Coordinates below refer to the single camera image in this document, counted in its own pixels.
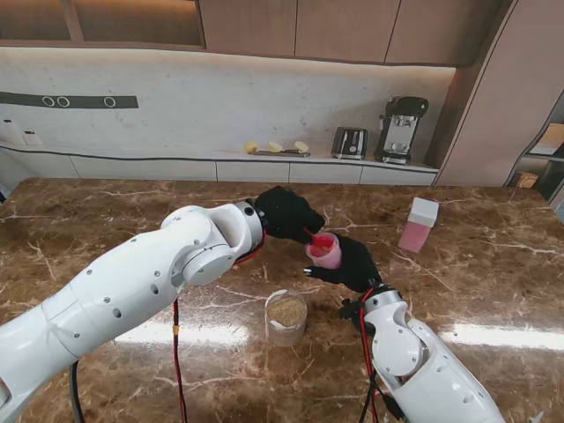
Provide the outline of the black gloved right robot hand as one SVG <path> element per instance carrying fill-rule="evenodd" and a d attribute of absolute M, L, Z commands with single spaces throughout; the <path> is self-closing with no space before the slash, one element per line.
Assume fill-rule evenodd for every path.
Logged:
<path fill-rule="evenodd" d="M 382 285 L 382 278 L 367 247 L 352 238 L 335 234 L 341 249 L 341 264 L 336 269 L 310 266 L 303 270 L 310 278 L 333 285 L 342 284 L 356 293 Z"/>

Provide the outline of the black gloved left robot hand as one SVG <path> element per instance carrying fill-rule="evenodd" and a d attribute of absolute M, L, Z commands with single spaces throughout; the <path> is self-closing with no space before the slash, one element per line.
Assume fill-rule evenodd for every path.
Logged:
<path fill-rule="evenodd" d="M 260 194 L 254 207 L 259 212 L 266 233 L 277 239 L 306 245 L 312 242 L 312 235 L 325 225 L 324 217 L 304 197 L 282 186 Z"/>

